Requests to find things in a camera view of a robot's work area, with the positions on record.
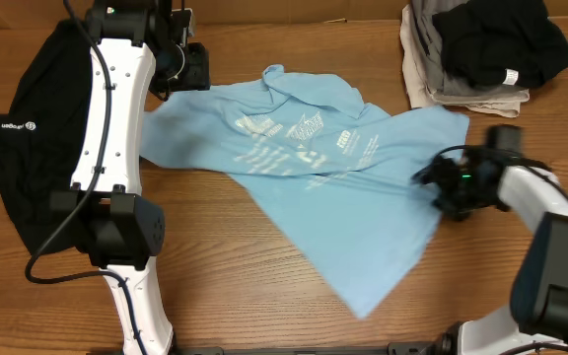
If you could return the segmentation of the light blue printed t-shirt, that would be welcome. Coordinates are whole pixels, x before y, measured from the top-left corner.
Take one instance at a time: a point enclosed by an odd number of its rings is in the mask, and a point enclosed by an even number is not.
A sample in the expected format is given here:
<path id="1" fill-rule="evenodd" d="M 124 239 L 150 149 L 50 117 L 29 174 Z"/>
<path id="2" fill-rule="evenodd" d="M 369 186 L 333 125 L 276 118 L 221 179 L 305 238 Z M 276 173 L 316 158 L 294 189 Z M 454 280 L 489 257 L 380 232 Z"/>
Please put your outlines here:
<path id="1" fill-rule="evenodd" d="M 363 319 L 438 227 L 437 191 L 413 176 L 468 125 L 440 106 L 391 115 L 336 75 L 271 65 L 255 81 L 172 94 L 145 115 L 140 154 L 228 175 Z"/>

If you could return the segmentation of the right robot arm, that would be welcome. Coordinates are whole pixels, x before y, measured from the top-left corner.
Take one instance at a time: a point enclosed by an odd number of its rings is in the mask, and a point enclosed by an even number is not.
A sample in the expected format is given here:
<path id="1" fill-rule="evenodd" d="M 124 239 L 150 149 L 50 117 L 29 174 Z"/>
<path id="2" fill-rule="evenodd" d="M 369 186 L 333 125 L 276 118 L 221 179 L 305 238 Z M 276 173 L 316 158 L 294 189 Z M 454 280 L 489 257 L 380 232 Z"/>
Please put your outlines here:
<path id="1" fill-rule="evenodd" d="M 523 130 L 489 127 L 481 145 L 461 145 L 437 153 L 413 176 L 433 183 L 433 204 L 462 221 L 493 206 L 516 213 L 532 233 L 508 305 L 486 317 L 458 322 L 433 342 L 397 343 L 390 354 L 568 354 L 568 193 L 551 168 L 525 156 Z"/>

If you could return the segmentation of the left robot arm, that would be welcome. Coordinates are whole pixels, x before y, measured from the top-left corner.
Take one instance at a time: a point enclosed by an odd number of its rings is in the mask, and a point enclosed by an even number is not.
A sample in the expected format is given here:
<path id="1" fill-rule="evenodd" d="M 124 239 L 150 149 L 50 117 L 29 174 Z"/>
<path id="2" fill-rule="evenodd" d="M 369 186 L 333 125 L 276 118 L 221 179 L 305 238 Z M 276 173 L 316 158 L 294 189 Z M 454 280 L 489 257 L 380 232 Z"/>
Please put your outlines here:
<path id="1" fill-rule="evenodd" d="M 170 1 L 97 1 L 82 35 L 90 45 L 92 85 L 86 130 L 70 185 L 50 197 L 69 238 L 106 281 L 119 317 L 123 354 L 176 354 L 162 303 L 157 256 L 163 209 L 142 195 L 140 146 L 149 95 L 210 87 L 205 47 L 191 41 L 195 16 Z"/>

